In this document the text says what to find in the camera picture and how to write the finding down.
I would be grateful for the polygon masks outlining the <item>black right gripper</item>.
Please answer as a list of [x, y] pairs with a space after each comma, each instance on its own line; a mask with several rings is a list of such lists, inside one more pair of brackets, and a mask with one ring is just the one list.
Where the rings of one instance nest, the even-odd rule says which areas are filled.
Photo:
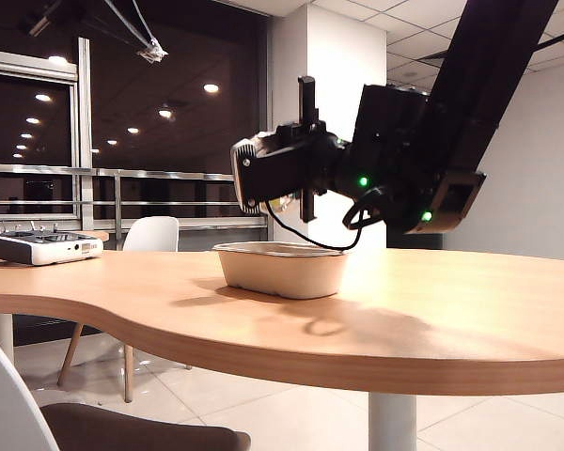
[[299, 83], [299, 122], [288, 122], [276, 127], [279, 139], [298, 139], [299, 156], [304, 170], [301, 185], [300, 217], [303, 222], [315, 219], [314, 196], [327, 190], [336, 191], [346, 178], [345, 165], [350, 161], [351, 144], [326, 130], [319, 120], [315, 105], [315, 79], [303, 76]]

